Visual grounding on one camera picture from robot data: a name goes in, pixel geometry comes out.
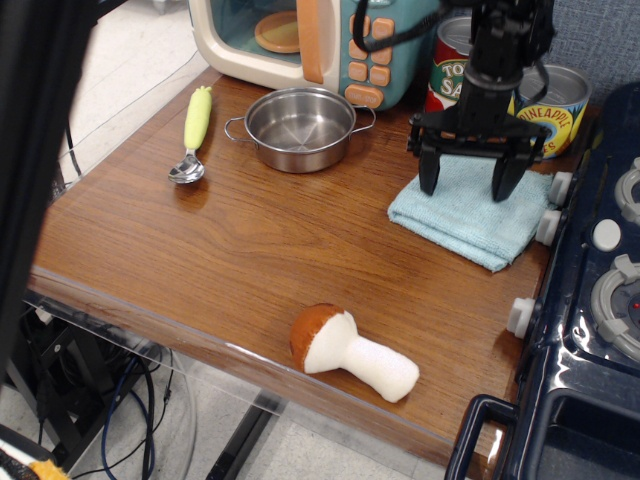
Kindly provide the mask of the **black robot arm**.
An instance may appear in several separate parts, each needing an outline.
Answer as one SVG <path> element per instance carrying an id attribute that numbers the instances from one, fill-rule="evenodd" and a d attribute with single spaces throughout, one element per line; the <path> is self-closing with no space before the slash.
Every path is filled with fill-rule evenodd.
<path id="1" fill-rule="evenodd" d="M 419 160 L 419 185 L 436 189 L 443 155 L 495 162 L 494 201 L 509 198 L 525 171 L 543 156 L 548 128 L 509 114 L 527 67 L 544 69 L 555 30 L 550 1 L 472 1 L 471 50 L 458 101 L 414 115 L 408 150 Z"/>

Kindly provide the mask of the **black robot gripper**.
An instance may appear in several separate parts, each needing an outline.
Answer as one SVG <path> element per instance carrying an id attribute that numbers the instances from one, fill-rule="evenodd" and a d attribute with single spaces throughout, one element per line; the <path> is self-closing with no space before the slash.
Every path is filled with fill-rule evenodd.
<path id="1" fill-rule="evenodd" d="M 440 153 L 481 157 L 514 154 L 530 162 L 542 156 L 550 130 L 508 113 L 522 78 L 520 72 L 511 78 L 466 72 L 455 105 L 411 117 L 407 150 L 419 156 L 419 184 L 425 194 L 431 196 L 435 192 Z M 528 168 L 526 160 L 496 160 L 492 177 L 494 201 L 509 198 Z"/>

